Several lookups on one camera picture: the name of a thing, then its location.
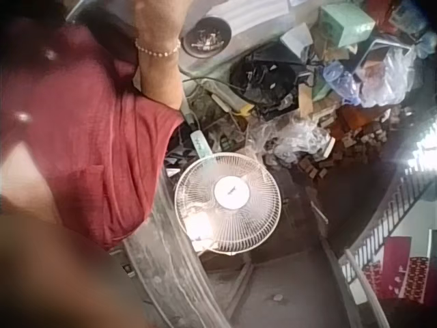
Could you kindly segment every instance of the fan grille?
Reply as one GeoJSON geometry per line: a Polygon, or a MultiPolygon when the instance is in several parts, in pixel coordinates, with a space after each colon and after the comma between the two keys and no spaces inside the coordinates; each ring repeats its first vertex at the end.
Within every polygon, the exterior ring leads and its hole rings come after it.
{"type": "Polygon", "coordinates": [[[281,197],[273,177],[260,163],[240,154],[218,153],[198,160],[182,174],[175,209],[192,240],[207,238],[210,250],[236,254],[257,247],[272,234],[281,214],[281,197]],[[241,179],[249,188],[249,200],[236,210],[220,205],[214,196],[216,184],[229,176],[241,179]],[[208,221],[198,235],[188,231],[193,217],[201,217],[202,225],[208,221]]]}

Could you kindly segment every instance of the red shirt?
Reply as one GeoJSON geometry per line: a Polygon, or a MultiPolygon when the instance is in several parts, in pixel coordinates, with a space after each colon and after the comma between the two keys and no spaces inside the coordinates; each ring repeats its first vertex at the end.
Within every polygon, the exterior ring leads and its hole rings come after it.
{"type": "Polygon", "coordinates": [[[135,67],[113,59],[84,27],[30,43],[38,65],[3,71],[3,157],[24,141],[63,224],[109,249],[150,213],[182,116],[140,95],[135,67]]]}

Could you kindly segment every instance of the green box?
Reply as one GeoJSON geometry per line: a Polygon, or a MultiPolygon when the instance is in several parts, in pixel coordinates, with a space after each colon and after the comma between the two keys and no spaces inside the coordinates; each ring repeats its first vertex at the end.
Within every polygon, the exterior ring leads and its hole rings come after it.
{"type": "Polygon", "coordinates": [[[343,47],[369,38],[375,21],[353,3],[324,5],[319,28],[335,46],[343,47]]]}

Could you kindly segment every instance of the beaded bracelet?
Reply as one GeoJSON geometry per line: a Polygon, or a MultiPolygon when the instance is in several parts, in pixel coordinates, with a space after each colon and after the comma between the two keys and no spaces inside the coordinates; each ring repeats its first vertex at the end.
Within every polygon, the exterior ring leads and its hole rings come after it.
{"type": "Polygon", "coordinates": [[[142,53],[147,53],[148,55],[151,55],[153,57],[168,57],[168,56],[171,56],[174,53],[177,53],[179,51],[179,49],[180,49],[180,41],[178,40],[178,44],[169,53],[157,53],[156,51],[147,50],[147,49],[145,49],[145,48],[143,48],[142,46],[139,45],[138,39],[135,40],[135,46],[142,53]]]}

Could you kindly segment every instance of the electric fan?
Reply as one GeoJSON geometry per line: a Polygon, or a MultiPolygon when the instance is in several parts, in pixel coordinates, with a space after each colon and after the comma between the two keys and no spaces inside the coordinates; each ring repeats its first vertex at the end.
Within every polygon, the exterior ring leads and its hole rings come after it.
{"type": "Polygon", "coordinates": [[[235,255],[272,234],[281,214],[281,196],[262,164],[222,152],[199,159],[182,174],[175,210],[195,251],[235,255]]]}

